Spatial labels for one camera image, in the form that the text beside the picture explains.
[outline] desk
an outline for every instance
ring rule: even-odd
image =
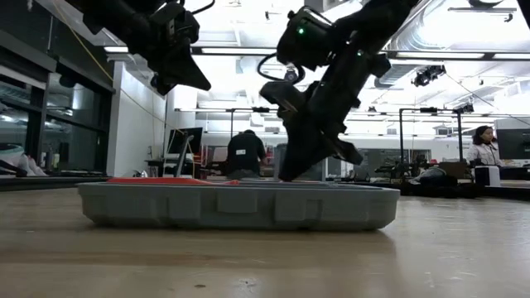
[[[401,198],[395,222],[374,233],[96,228],[80,212],[76,189],[3,193],[0,210],[1,297],[528,298],[530,292],[530,205],[521,202]]]

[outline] person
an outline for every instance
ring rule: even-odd
[[[473,144],[468,151],[468,161],[477,166],[504,166],[500,160],[499,146],[494,137],[494,130],[489,126],[478,127],[473,136]]]
[[[250,129],[232,137],[227,156],[227,178],[259,178],[259,162],[267,164],[262,140]]]

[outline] cable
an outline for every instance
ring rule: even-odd
[[[205,7],[199,8],[199,9],[191,12],[191,14],[201,13],[201,12],[203,12],[205,10],[208,10],[208,9],[212,8],[214,5],[215,5],[215,0],[212,0],[212,2],[210,4],[206,5]]]
[[[95,64],[101,69],[101,71],[103,71],[103,73],[108,77],[108,79],[110,79],[111,82],[114,82],[114,78],[112,75],[110,75],[108,73],[108,71],[99,63],[99,61],[94,57],[94,54],[92,54],[92,52],[89,50],[89,48],[86,47],[86,45],[84,44],[84,42],[81,40],[81,38],[79,37],[79,35],[77,34],[77,32],[75,32],[74,28],[72,28],[72,26],[68,23],[68,21],[66,21],[66,18],[65,18],[65,15],[63,14],[63,12],[59,9],[59,7],[57,6],[57,0],[52,0],[53,2],[53,5],[56,9],[56,11],[59,13],[60,15],[60,18],[62,19],[63,23],[66,24],[68,26],[68,28],[70,29],[70,31],[72,32],[72,34],[74,35],[75,39],[81,44],[81,46],[83,47],[84,51],[90,56],[90,58],[92,58],[92,60],[95,62]],[[128,98],[130,98],[132,100],[133,103],[135,103],[138,107],[140,107],[144,112],[150,114],[152,117],[153,117],[153,121],[154,119],[162,122],[162,123],[165,123],[166,121],[160,119],[159,117],[157,117],[155,115],[155,111],[153,110],[153,113],[149,112],[146,108],[144,108],[139,102],[137,102],[136,100],[134,100],[134,98],[129,95],[125,90],[123,90],[121,87],[120,87],[120,91],[123,92],[123,94],[125,94],[125,96],[127,96]],[[179,130],[178,128],[175,128],[169,124],[166,123],[167,126],[169,126],[170,128],[173,128],[175,129],[177,132],[181,133],[184,135],[184,133]],[[190,153],[191,155],[193,156],[193,151],[191,150],[191,145],[190,143],[188,143],[188,149],[190,150]],[[195,162],[193,161],[193,158],[192,158],[192,162],[191,162],[191,165],[192,165],[192,174],[191,176],[193,177],[194,174],[195,174]]]
[[[265,64],[265,62],[267,62],[268,60],[270,60],[273,57],[276,57],[276,55],[277,55],[277,53],[272,53],[272,54],[269,54],[269,55],[266,55],[265,57],[263,57],[263,59],[261,59],[261,61],[259,61],[258,67],[256,68],[256,71],[258,72],[258,75],[261,75],[265,79],[270,79],[270,80],[274,80],[274,81],[283,81],[284,79],[273,77],[271,75],[264,74],[262,72],[262,67]],[[298,84],[303,79],[306,78],[306,71],[304,70],[304,68],[302,66],[299,66],[299,65],[295,65],[295,67],[296,67],[296,70],[298,71],[298,78],[294,82],[292,82],[292,84]]]
[[[490,107],[492,108],[495,108],[497,111],[499,111],[500,113],[503,113],[503,111],[501,111],[499,108],[495,107],[493,104],[489,103],[487,100],[481,98],[479,95],[477,95],[475,92],[467,89],[461,82],[457,81],[456,79],[454,79],[452,76],[450,76],[449,74],[446,73],[446,76],[451,79],[453,82],[455,82],[456,84],[458,84],[460,87],[462,87],[465,91],[469,92],[470,94],[472,94],[474,97],[476,97],[477,99],[479,99],[480,101],[482,101],[483,103],[486,103],[488,104]],[[517,118],[517,117],[514,117],[513,115],[510,115],[508,113],[504,113],[506,115],[508,115],[508,117],[510,118],[513,118],[521,123],[524,123],[526,125],[528,125],[530,127],[530,123],[520,119],[520,118]]]

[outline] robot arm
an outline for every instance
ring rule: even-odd
[[[83,22],[92,33],[105,27],[127,44],[130,53],[145,58],[156,73],[151,84],[160,94],[177,84],[211,88],[191,57],[190,45],[199,40],[200,26],[193,12],[184,9],[184,0],[66,1],[84,14]]]
[[[381,77],[390,69],[386,56],[379,52],[419,1],[372,0],[334,23],[310,7],[289,14],[277,45],[277,60],[298,69],[329,67],[303,93],[293,83],[279,80],[266,83],[260,91],[269,103],[279,106],[278,117],[287,130],[280,179],[294,180],[328,156],[361,163],[363,157],[355,146],[338,135],[345,132],[350,109],[359,107],[357,97],[368,77]],[[530,2],[518,2],[530,26]]]

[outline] glass wall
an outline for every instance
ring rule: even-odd
[[[44,167],[53,171],[103,171],[99,133],[47,118],[42,141]],[[46,164],[46,157],[53,156]]]
[[[60,74],[50,74],[46,111],[88,125],[103,125],[101,95]]]
[[[6,107],[0,114],[0,144],[24,147],[26,136],[27,113]]]
[[[0,74],[0,145],[23,147],[48,175],[104,174],[112,94],[60,74],[41,88]]]

